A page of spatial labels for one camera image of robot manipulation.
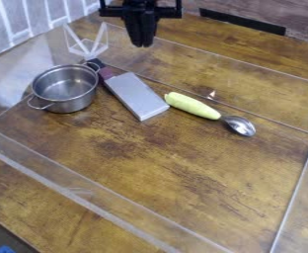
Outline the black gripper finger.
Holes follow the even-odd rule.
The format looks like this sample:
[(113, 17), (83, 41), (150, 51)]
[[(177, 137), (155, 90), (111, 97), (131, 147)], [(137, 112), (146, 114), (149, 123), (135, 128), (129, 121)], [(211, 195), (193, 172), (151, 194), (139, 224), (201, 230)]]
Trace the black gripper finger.
[(130, 34), (131, 42), (135, 46), (143, 45), (142, 25), (138, 14), (127, 13), (125, 23)]
[(143, 45), (150, 47), (154, 44), (157, 21), (155, 13), (153, 11), (145, 12), (142, 15), (142, 26), (143, 26)]

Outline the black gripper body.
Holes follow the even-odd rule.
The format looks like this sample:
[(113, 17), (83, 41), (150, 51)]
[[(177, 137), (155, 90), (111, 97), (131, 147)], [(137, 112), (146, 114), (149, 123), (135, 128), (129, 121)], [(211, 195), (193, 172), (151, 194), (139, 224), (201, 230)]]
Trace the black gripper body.
[(109, 5), (100, 0), (99, 14), (102, 17), (125, 17), (127, 14), (154, 13), (159, 18), (182, 18), (182, 0), (175, 0), (174, 6), (159, 6), (159, 0), (122, 0), (122, 4)]

